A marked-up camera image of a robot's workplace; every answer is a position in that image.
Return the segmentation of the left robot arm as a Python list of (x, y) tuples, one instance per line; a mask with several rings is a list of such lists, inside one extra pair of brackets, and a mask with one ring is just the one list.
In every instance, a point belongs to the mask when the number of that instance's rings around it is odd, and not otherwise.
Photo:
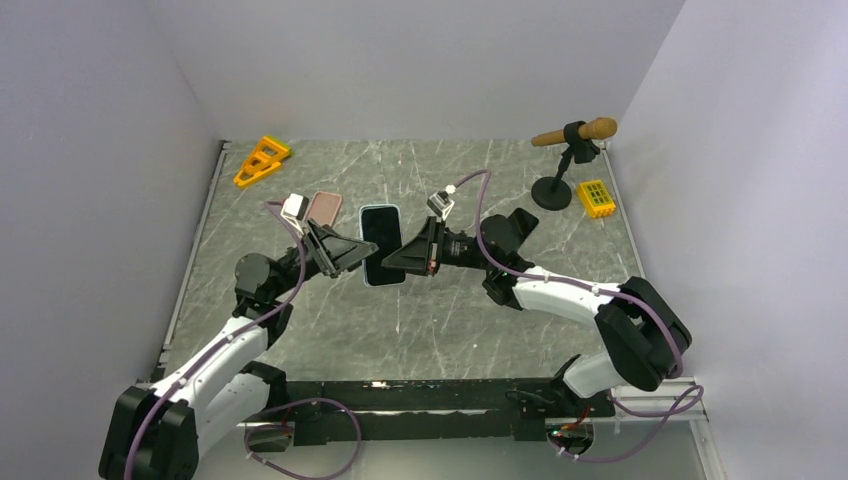
[(283, 335), (302, 284), (337, 277), (376, 253), (372, 242), (308, 221), (279, 258), (249, 253), (235, 268), (236, 307), (216, 336), (182, 367), (117, 399), (98, 474), (103, 479), (190, 479), (201, 458), (236, 425), (287, 406), (285, 373), (258, 361)]

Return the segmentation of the black phone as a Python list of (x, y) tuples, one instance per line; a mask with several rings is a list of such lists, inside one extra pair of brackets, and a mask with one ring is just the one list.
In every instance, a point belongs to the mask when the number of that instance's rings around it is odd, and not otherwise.
[(540, 220), (523, 208), (509, 216), (496, 214), (483, 221), (482, 232), (488, 247), (503, 254), (515, 253), (539, 225)]

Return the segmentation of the pink phone case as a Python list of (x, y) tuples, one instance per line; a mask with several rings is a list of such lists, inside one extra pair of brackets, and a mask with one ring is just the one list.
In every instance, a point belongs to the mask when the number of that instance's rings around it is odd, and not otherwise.
[(306, 216), (318, 225), (333, 227), (342, 203), (340, 194), (318, 191), (310, 199)]

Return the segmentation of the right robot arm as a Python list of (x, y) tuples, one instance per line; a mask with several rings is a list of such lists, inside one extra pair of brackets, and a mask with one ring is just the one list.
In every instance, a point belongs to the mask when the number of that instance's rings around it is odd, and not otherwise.
[(418, 276), (432, 276), (443, 265), (483, 270), (482, 286), (495, 304), (595, 328), (603, 351), (573, 356), (555, 377), (551, 399), (564, 415), (578, 414), (602, 391), (628, 385), (651, 392), (676, 375), (677, 359), (692, 336), (653, 285), (638, 276), (620, 284), (590, 283), (524, 260), (518, 249), (538, 223), (518, 208), (509, 216), (484, 219), (480, 232), (469, 236), (430, 216), (416, 237), (382, 264)]

